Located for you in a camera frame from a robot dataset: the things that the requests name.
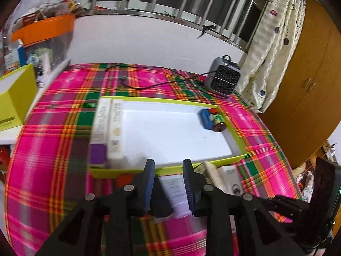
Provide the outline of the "green white medicine box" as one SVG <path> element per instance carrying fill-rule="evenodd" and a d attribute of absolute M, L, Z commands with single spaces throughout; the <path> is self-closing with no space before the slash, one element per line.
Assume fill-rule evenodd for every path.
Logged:
<path fill-rule="evenodd" d="M 194 171 L 202 174 L 208 184 L 218 187 L 221 184 L 221 178 L 217 171 L 216 165 L 211 162 L 204 161 L 194 168 Z"/>

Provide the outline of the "white lavender cream tube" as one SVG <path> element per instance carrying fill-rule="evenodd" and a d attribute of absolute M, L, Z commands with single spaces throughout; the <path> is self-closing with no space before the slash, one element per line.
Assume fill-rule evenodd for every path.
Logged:
<path fill-rule="evenodd" d="M 166 193 L 175 218 L 184 218 L 191 215 L 188 206 L 187 194 L 182 175 L 161 176 L 161 185 Z"/>

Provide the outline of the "white earphone box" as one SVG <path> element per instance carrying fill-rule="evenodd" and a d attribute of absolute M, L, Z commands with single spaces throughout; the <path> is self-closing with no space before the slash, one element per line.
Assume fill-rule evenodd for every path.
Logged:
<path fill-rule="evenodd" d="M 221 166 L 218 173 L 224 183 L 224 192 L 230 195 L 241 196 L 244 193 L 237 169 L 233 165 Z"/>

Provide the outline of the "white beige long box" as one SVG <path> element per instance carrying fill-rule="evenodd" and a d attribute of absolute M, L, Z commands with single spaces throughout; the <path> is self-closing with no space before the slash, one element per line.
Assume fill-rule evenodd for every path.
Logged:
<path fill-rule="evenodd" d="M 123 100 L 112 99 L 110 106 L 109 132 L 107 136 L 107 164 L 111 169 L 118 169 L 123 164 L 122 124 Z"/>

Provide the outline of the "white purple long box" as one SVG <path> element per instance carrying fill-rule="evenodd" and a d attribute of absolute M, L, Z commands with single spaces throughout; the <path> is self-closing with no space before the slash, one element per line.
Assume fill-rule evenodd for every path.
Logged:
<path fill-rule="evenodd" d="M 110 98 L 100 98 L 92 123 L 91 137 L 88 147 L 88 163 L 93 168 L 105 168 L 107 133 L 110 117 Z"/>

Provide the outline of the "brown jar orange lid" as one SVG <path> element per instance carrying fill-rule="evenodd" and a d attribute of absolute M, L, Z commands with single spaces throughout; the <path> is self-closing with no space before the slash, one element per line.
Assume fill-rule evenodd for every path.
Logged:
<path fill-rule="evenodd" d="M 116 188 L 123 188 L 124 186 L 131 184 L 134 178 L 134 174 L 127 173 L 127 174 L 121 174 L 116 179 Z"/>
<path fill-rule="evenodd" d="M 209 109 L 209 118 L 212 122 L 212 131 L 222 132 L 226 129 L 226 123 L 224 122 L 223 116 L 218 112 L 217 109 Z"/>

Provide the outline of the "blue translucent small box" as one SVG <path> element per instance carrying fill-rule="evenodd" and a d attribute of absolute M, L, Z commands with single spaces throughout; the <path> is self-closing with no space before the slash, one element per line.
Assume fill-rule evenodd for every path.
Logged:
<path fill-rule="evenodd" d="M 199 112 L 199 117 L 201 119 L 201 122 L 203 124 L 203 127 L 206 130 L 212 130 L 213 128 L 213 117 L 211 117 L 211 114 L 208 109 L 201 109 Z"/>

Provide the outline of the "shallow yellow-green tray box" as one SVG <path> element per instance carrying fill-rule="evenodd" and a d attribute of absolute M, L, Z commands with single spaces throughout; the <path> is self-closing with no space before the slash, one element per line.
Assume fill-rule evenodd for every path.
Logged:
<path fill-rule="evenodd" d="M 107 96 L 123 100 L 123 164 L 118 169 L 88 170 L 94 178 L 113 179 L 125 173 L 140 172 L 148 159 L 154 160 L 156 174 L 175 175 L 182 172 L 182 162 L 194 165 L 208 161 L 216 166 L 234 164 L 246 154 L 244 141 L 238 136 L 222 108 L 207 103 L 164 98 Z M 217 109 L 226 129 L 206 130 L 199 112 Z"/>

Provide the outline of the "pink plaid tablecloth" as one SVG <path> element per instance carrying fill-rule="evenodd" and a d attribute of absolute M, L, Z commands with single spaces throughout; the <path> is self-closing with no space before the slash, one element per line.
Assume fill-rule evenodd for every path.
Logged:
<path fill-rule="evenodd" d="M 86 191 L 108 193 L 110 180 L 90 183 L 87 148 L 98 99 L 136 96 L 202 102 L 222 108 L 246 145 L 236 163 L 245 191 L 263 198 L 300 198 L 284 152 L 238 93 L 204 89 L 204 77 L 133 64 L 78 64 L 63 70 L 31 111 L 17 139 L 5 187 L 5 223 L 18 255 L 34 255 Z"/>

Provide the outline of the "wooden wardrobe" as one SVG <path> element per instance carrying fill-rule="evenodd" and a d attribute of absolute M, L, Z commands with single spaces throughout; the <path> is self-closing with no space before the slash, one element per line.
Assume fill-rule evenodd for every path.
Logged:
<path fill-rule="evenodd" d="M 292 168 L 308 160 L 340 122 L 340 32 L 315 0 L 306 0 L 294 55 L 260 118 Z"/>

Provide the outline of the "white side shelf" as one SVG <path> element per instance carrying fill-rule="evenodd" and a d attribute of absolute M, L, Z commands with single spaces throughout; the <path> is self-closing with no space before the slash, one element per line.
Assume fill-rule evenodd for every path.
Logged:
<path fill-rule="evenodd" d="M 33 107 L 70 61 L 66 58 L 42 77 L 43 87 L 37 86 L 31 64 L 1 77 L 1 145 L 15 144 Z"/>

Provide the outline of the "black clip on sill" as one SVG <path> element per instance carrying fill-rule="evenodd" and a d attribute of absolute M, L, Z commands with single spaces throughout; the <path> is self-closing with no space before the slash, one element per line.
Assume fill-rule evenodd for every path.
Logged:
<path fill-rule="evenodd" d="M 216 30 L 216 26 L 215 25 L 204 25 L 202 27 L 201 34 L 197 37 L 197 39 L 202 37 L 207 31 L 215 31 L 215 30 Z"/>

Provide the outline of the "yellow-green box lid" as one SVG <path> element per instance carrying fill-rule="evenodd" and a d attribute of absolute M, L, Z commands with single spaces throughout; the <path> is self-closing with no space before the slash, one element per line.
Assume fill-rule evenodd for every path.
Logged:
<path fill-rule="evenodd" d="M 1 131 L 23 125 L 27 112 L 38 93 L 32 64 L 1 77 Z"/>

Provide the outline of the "clear plastic storage box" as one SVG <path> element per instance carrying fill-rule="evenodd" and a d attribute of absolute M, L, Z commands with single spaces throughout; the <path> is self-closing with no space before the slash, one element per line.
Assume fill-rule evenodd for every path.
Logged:
<path fill-rule="evenodd" d="M 73 31 L 39 43 L 24 46 L 25 56 L 28 59 L 31 54 L 36 54 L 38 57 L 48 54 L 51 67 L 55 68 L 66 58 L 66 52 L 71 44 L 72 37 Z"/>

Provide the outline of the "blue white carton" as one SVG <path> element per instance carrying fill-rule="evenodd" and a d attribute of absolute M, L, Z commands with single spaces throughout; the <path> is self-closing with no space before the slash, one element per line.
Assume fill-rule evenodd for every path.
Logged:
<path fill-rule="evenodd" d="M 21 39 L 8 45 L 8 52 L 5 55 L 5 67 L 7 71 L 13 71 L 27 64 L 24 44 Z"/>

